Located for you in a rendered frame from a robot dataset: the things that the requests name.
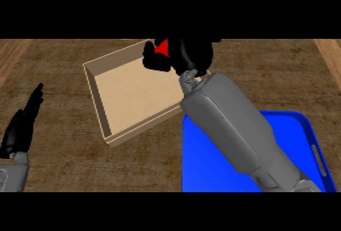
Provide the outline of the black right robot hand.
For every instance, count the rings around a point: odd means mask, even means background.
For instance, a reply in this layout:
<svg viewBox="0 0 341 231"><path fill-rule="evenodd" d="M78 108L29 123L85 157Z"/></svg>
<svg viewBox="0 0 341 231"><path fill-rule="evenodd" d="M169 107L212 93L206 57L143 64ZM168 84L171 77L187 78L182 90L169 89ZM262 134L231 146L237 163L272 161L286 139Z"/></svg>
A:
<svg viewBox="0 0 341 231"><path fill-rule="evenodd" d="M147 69L168 72L174 69L181 75L187 70L197 71L196 78L206 74L212 60L212 43L219 42L213 38L159 38L168 40L168 53L165 56L154 53L154 42L145 42L143 46L143 66Z"/></svg>

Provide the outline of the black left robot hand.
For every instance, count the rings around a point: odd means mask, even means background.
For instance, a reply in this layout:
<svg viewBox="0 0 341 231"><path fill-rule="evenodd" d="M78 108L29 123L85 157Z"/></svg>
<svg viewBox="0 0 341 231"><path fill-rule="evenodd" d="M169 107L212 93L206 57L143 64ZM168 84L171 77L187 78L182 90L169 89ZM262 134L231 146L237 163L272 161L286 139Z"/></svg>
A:
<svg viewBox="0 0 341 231"><path fill-rule="evenodd" d="M1 159L10 159L11 153L27 152L29 150L33 135L33 120L44 101L42 86L42 84L36 85L24 108L17 110L10 119L0 146Z"/></svg>

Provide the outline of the red can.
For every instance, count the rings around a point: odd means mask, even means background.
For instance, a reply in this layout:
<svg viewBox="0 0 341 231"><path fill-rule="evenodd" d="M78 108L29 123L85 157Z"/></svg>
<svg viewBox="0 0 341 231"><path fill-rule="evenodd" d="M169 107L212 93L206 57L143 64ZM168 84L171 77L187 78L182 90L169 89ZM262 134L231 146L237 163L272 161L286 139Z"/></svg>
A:
<svg viewBox="0 0 341 231"><path fill-rule="evenodd" d="M156 39L154 40L154 53L159 53L165 56L169 56L168 53L168 40L166 39Z"/></svg>

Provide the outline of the cardboard box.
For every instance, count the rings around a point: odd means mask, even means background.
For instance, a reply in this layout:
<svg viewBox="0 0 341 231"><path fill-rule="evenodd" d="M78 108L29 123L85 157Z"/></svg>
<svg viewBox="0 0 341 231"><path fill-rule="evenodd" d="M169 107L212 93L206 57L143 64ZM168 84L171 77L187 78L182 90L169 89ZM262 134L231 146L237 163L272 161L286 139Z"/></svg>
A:
<svg viewBox="0 0 341 231"><path fill-rule="evenodd" d="M184 94L174 70L162 72L143 67L145 42L82 64L101 138L110 146L182 112Z"/></svg>

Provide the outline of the blue plastic tray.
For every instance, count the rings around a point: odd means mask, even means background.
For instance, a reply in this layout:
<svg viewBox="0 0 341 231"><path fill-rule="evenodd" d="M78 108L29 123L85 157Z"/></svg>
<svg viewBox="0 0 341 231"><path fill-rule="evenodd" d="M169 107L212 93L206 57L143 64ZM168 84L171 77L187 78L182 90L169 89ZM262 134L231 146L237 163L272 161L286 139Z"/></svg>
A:
<svg viewBox="0 0 341 231"><path fill-rule="evenodd" d="M293 111L262 110L278 147L321 192L336 192L317 137L306 117ZM187 115L182 120L181 192L259 192L238 174Z"/></svg>

